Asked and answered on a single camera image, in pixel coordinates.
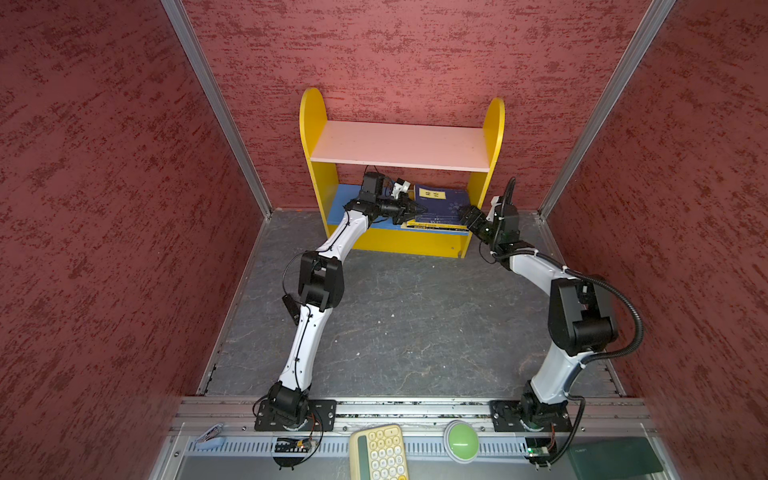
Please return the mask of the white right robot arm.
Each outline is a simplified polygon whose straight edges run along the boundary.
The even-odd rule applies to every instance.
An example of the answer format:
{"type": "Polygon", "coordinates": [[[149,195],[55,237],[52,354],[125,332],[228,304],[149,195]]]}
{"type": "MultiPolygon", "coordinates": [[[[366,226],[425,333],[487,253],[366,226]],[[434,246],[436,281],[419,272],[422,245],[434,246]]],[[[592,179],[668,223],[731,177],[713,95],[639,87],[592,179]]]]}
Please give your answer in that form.
{"type": "Polygon", "coordinates": [[[516,415],[528,430],[539,431],[566,412],[576,398],[571,387],[595,361],[629,355],[642,343],[644,326],[637,308],[607,281],[573,270],[520,237],[516,207],[504,202],[488,216],[471,205],[459,209],[461,223],[489,247],[493,261],[524,277],[549,297],[549,351],[528,382],[516,415]],[[634,321],[634,335],[625,347],[607,352],[619,336],[613,301],[623,303],[634,321]]]}

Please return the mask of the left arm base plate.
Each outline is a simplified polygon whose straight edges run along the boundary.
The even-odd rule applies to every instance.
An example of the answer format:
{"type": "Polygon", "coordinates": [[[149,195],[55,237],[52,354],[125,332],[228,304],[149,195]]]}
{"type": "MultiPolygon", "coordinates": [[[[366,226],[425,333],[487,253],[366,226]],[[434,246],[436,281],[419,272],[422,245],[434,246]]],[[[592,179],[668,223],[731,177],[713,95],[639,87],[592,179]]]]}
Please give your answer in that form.
{"type": "Polygon", "coordinates": [[[252,405],[255,431],[310,432],[332,431],[335,424],[335,400],[302,400],[292,413],[279,410],[266,399],[252,405]]]}

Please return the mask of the dark blue book bottom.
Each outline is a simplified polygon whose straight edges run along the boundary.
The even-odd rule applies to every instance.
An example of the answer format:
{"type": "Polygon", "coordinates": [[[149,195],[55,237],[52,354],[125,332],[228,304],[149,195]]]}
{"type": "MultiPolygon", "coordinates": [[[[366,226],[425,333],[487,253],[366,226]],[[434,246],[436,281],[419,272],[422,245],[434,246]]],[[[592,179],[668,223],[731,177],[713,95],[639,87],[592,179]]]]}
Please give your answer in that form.
{"type": "Polygon", "coordinates": [[[426,211],[418,214],[412,220],[413,224],[445,228],[462,227],[459,210],[470,204],[466,190],[423,185],[414,187],[414,200],[426,211]]]}

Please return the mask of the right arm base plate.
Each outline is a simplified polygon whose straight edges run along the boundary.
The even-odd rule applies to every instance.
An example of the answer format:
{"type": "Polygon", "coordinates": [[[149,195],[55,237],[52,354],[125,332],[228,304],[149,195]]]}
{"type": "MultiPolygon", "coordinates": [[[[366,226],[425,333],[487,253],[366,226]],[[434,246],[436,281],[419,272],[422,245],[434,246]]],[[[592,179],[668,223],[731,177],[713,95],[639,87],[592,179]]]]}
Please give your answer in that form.
{"type": "Polygon", "coordinates": [[[535,397],[522,400],[492,400],[490,416],[496,432],[570,432],[567,402],[546,404],[535,397]]]}

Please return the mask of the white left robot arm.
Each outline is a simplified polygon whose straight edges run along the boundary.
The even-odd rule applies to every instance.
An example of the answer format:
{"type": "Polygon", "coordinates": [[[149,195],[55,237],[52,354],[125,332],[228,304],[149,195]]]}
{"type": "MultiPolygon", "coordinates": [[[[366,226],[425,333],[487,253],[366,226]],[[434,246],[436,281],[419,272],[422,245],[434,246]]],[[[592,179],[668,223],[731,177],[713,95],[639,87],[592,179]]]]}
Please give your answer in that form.
{"type": "Polygon", "coordinates": [[[268,391],[267,406],[269,413],[290,429],[301,426],[309,416],[309,391],[321,336],[344,294],[344,260],[377,220],[389,219],[400,225],[427,208],[402,193],[396,199],[360,196],[349,201],[344,211],[342,222],[329,239],[301,255],[298,294],[284,296],[297,320],[297,330],[285,367],[268,391]]]}

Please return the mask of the yellow cartoon book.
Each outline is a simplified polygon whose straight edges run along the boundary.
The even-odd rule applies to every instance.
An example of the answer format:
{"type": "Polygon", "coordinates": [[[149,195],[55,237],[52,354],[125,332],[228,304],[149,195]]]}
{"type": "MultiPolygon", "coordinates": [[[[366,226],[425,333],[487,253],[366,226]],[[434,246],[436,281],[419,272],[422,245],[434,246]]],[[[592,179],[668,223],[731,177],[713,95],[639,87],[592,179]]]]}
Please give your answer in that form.
{"type": "Polygon", "coordinates": [[[456,224],[441,224],[441,223],[425,223],[408,221],[401,225],[402,229],[410,230],[423,230],[423,231],[439,231],[439,232],[467,232],[468,229],[464,225],[456,224]]]}

